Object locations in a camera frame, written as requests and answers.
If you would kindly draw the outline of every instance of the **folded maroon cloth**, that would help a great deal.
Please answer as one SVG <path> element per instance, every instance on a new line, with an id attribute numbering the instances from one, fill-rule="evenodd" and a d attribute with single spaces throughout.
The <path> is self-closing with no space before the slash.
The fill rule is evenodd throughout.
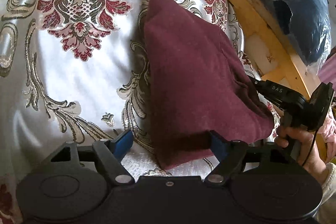
<path id="1" fill-rule="evenodd" d="M 226 34 L 173 0 L 150 0 L 151 139 L 162 168 L 211 156 L 207 130 L 247 143 L 268 137 L 271 112 Z"/>

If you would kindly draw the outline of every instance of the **human hand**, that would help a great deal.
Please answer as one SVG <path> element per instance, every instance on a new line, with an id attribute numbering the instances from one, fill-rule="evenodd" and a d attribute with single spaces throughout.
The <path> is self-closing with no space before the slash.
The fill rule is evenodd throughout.
<path id="1" fill-rule="evenodd" d="M 280 126 L 277 130 L 278 137 L 275 139 L 275 143 L 282 148 L 288 146 L 288 141 L 285 139 L 286 136 L 292 139 L 298 140 L 301 143 L 300 155 L 297 162 L 302 165 L 307 155 L 309 153 L 311 143 L 313 141 L 313 134 L 302 130 L 300 128 L 291 128 Z M 307 159 L 307 162 L 303 166 L 305 170 L 310 173 L 321 185 L 325 182 L 328 176 L 328 168 L 326 167 L 323 160 L 319 156 L 319 151 L 316 143 L 314 143 L 313 149 Z"/>

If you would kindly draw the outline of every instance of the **person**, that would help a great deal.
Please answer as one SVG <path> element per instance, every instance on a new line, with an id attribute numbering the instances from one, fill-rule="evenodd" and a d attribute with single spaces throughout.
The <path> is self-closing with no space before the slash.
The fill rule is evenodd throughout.
<path id="1" fill-rule="evenodd" d="M 288 146 L 288 141 L 285 139 L 289 136 L 302 143 L 300 155 L 297 162 L 302 165 L 305 161 L 311 143 L 313 141 L 313 134 L 301 129 L 279 126 L 277 130 L 278 137 L 275 143 L 285 148 Z M 335 224 L 336 223 L 336 165 L 333 163 L 325 164 L 319 156 L 319 151 L 316 143 L 307 159 L 303 168 L 310 173 L 322 186 L 323 198 L 317 214 L 316 220 L 320 224 Z"/>

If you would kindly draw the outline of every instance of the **patterned bedding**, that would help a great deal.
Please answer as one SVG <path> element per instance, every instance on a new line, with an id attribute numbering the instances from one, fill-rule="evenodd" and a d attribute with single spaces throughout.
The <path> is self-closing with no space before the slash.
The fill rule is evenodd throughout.
<path id="1" fill-rule="evenodd" d="M 203 178 L 218 164 L 214 157 L 172 170 L 162 170 L 156 163 L 149 134 L 150 67 L 142 39 L 148 1 L 0 0 L 3 224 L 21 221 L 16 183 L 67 140 L 90 145 L 131 129 L 135 142 L 122 164 L 135 179 L 140 175 Z M 246 73 L 253 75 L 244 54 L 242 29 L 227 0 L 175 1 L 220 26 Z M 277 126 L 272 105 L 260 98 Z"/>

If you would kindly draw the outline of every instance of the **wrist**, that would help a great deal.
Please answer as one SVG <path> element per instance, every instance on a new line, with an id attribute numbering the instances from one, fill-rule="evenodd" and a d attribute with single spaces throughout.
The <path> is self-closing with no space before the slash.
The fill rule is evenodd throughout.
<path id="1" fill-rule="evenodd" d="M 320 185 L 324 184 L 329 174 L 326 164 L 321 159 L 313 165 L 307 165 L 304 168 L 320 183 Z"/>

